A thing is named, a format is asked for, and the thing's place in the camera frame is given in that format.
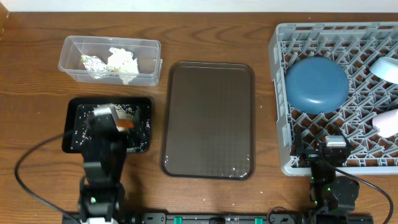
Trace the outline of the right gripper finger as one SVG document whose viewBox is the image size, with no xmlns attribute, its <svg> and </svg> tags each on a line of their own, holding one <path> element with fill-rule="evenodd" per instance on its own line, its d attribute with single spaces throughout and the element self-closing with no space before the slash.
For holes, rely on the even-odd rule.
<svg viewBox="0 0 398 224">
<path fill-rule="evenodd" d="M 348 138 L 343 134 L 343 131 L 340 127 L 336 127 L 336 133 L 338 135 L 338 139 L 340 140 L 340 145 L 345 148 L 353 148 Z"/>
<path fill-rule="evenodd" d="M 305 157 L 306 150 L 303 145 L 302 132 L 298 126 L 295 127 L 294 150 L 297 156 Z"/>
</svg>

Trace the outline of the orange carrot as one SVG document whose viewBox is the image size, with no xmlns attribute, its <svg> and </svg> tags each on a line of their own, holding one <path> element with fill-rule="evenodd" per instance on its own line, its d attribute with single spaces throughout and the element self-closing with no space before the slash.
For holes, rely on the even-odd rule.
<svg viewBox="0 0 398 224">
<path fill-rule="evenodd" d="M 131 119 L 119 119 L 116 122 L 116 127 L 120 130 L 127 130 L 127 129 L 132 129 L 134 127 L 134 123 Z"/>
</svg>

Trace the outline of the pile of white rice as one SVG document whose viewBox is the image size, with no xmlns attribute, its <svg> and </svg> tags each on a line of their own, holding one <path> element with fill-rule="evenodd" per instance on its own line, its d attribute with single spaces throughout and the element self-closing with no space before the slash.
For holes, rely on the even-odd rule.
<svg viewBox="0 0 398 224">
<path fill-rule="evenodd" d="M 63 139 L 64 150 L 69 153 L 79 153 L 80 146 L 90 137 L 87 133 L 88 115 L 98 105 L 80 105 L 76 109 L 75 117 L 68 122 L 72 125 L 74 133 L 69 139 Z M 134 123 L 132 129 L 118 131 L 125 135 L 127 153 L 145 152 L 150 141 L 150 104 L 115 104 L 119 119 L 131 119 Z"/>
</svg>

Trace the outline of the white pink cup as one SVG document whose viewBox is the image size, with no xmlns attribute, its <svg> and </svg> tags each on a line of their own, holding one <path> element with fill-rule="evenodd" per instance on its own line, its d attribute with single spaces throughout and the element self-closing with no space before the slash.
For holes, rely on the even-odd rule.
<svg viewBox="0 0 398 224">
<path fill-rule="evenodd" d="M 373 128 L 378 130 L 377 134 L 383 138 L 397 134 L 397 109 L 376 115 L 372 123 Z"/>
</svg>

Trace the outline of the dark blue plate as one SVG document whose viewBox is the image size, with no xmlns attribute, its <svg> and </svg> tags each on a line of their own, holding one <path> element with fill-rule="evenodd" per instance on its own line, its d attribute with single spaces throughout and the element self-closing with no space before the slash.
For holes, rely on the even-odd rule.
<svg viewBox="0 0 398 224">
<path fill-rule="evenodd" d="M 307 114 L 330 113 L 348 98 L 348 76 L 336 62 L 309 57 L 295 64 L 285 76 L 288 103 Z"/>
</svg>

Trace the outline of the yellow foil snack wrapper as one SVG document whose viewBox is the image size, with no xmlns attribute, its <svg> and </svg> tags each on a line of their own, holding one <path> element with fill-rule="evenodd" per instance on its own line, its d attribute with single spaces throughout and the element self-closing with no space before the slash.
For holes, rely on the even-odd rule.
<svg viewBox="0 0 398 224">
<path fill-rule="evenodd" d="M 82 55 L 81 62 L 94 79 L 103 78 L 104 73 L 108 71 L 108 66 L 97 56 Z"/>
</svg>

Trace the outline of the light blue bowl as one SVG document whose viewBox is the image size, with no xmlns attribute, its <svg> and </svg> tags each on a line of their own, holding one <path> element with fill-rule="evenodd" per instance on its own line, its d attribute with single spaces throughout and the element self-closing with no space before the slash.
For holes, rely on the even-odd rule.
<svg viewBox="0 0 398 224">
<path fill-rule="evenodd" d="M 387 82 L 398 84 L 397 59 L 380 57 L 370 66 L 369 71 Z"/>
</svg>

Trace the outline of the white tissue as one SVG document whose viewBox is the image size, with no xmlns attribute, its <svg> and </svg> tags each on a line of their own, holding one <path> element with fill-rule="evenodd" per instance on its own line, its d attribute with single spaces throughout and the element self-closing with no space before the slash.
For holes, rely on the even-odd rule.
<svg viewBox="0 0 398 224">
<path fill-rule="evenodd" d="M 108 71 L 119 73 L 124 85 L 128 85 L 139 74 L 138 61 L 133 59 L 133 53 L 124 49 L 111 47 L 112 55 L 108 58 Z"/>
</svg>

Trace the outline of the brown serving tray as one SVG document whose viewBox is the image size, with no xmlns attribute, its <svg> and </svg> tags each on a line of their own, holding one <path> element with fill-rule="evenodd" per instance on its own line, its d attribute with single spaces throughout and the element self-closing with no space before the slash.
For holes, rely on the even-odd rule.
<svg viewBox="0 0 398 224">
<path fill-rule="evenodd" d="M 160 168 L 171 177 L 247 180 L 255 169 L 254 72 L 177 62 L 169 73 Z"/>
</svg>

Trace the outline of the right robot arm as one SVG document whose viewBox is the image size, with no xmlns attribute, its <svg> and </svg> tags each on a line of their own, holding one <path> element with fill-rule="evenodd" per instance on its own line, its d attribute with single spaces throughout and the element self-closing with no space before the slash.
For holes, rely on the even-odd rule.
<svg viewBox="0 0 398 224">
<path fill-rule="evenodd" d="M 336 168 L 346 162 L 352 145 L 340 129 L 334 136 L 325 136 L 316 149 L 305 149 L 302 132 L 295 128 L 294 151 L 299 165 L 309 166 L 312 180 L 310 200 L 315 209 L 309 211 L 309 223 L 346 223 L 348 213 L 355 209 L 359 183 L 347 176 L 337 176 Z"/>
</svg>

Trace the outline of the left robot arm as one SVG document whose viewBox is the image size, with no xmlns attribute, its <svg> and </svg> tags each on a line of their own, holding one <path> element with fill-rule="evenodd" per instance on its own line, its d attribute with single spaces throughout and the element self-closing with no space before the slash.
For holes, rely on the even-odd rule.
<svg viewBox="0 0 398 224">
<path fill-rule="evenodd" d="M 127 146 L 114 116 L 92 115 L 86 123 L 90 138 L 80 146 L 85 171 L 80 180 L 80 222 L 118 223 Z"/>
</svg>

